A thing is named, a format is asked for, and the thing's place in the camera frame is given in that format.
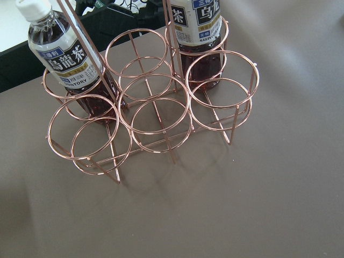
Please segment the tea bottle right rear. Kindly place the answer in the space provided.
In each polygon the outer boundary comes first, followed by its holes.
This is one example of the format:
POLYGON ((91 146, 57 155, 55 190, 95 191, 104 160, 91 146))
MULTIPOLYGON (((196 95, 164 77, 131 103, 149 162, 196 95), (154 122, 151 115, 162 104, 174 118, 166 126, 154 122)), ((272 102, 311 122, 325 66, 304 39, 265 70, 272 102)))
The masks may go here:
MULTIPOLYGON (((217 50, 221 43, 220 1, 171 1, 173 21, 179 49, 186 53, 202 53, 217 50)), ((219 54, 199 60, 189 73, 189 87, 196 86, 218 74, 222 67, 219 54)))

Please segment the tea bottle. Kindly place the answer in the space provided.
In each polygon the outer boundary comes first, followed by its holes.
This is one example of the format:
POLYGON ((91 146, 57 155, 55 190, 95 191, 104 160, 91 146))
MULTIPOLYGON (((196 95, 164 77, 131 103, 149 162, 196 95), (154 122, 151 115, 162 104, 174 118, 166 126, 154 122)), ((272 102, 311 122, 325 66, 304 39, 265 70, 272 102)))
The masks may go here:
MULTIPOLYGON (((217 50, 221 43, 220 1, 171 1, 173 21, 179 49, 186 53, 202 53, 217 50)), ((189 87, 196 86, 218 74, 222 67, 219 54, 199 60, 189 73, 189 87)))
POLYGON ((89 94, 77 100, 89 116, 103 117, 99 124, 113 122, 116 113, 109 101, 118 95, 117 86, 104 72, 111 89, 107 91, 96 71, 103 65, 93 50, 85 51, 66 16, 49 1, 16 1, 16 7, 30 23, 28 46, 34 55, 70 95, 89 94))

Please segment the tea bottle left rear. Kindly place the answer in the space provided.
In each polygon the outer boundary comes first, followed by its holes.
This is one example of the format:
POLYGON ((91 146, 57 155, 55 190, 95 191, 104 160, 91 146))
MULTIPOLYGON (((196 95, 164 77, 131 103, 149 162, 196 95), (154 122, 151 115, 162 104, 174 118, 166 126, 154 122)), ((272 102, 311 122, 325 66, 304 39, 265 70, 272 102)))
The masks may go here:
POLYGON ((89 116, 103 117, 99 124, 113 122, 116 113, 109 101, 118 95, 117 86, 104 72, 111 89, 107 91, 96 71, 103 65, 93 50, 85 51, 66 16, 49 1, 16 1, 16 7, 30 23, 28 46, 34 55, 70 95, 89 94, 77 100, 89 116))

